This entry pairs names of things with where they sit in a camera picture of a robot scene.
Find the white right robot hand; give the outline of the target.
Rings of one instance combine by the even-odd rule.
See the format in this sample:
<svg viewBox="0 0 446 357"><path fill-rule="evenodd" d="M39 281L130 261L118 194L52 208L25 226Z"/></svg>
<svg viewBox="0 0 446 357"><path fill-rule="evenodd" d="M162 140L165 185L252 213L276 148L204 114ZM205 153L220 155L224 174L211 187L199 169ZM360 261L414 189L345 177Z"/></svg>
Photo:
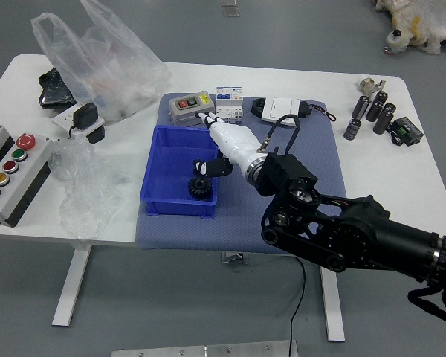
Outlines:
<svg viewBox="0 0 446 357"><path fill-rule="evenodd" d="M246 126L225 123L212 112L199 112L195 116L207 126L223 156L232 165L237 165L246 181L254 185L267 153L261 149L262 144L252 131Z"/></svg>

